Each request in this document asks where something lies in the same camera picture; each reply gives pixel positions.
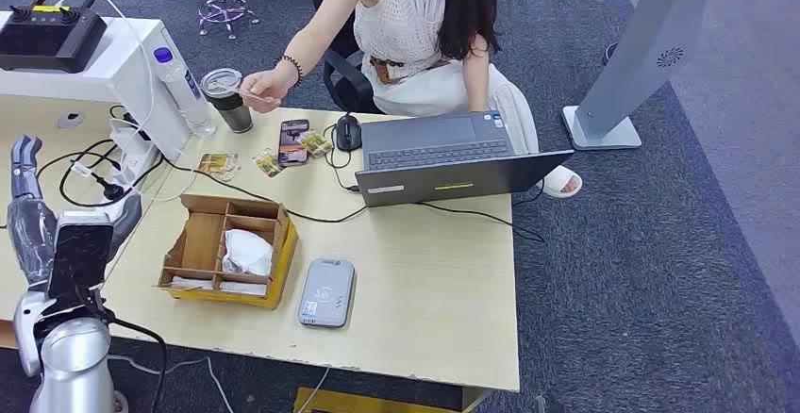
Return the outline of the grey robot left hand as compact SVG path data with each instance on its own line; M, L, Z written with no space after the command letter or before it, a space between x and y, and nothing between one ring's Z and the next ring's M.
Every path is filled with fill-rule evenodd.
M57 296L74 285L92 288L105 281L107 264L142 216L135 192L110 205L56 215L44 202L36 178L42 141L20 136L10 150L11 202L7 230L30 288Z

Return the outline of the person's right hand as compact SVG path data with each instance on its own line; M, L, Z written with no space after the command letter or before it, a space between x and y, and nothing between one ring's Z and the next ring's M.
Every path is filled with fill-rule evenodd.
M281 106L297 79L296 69L281 63L271 70L248 75L240 86L240 95L248 107L265 114Z

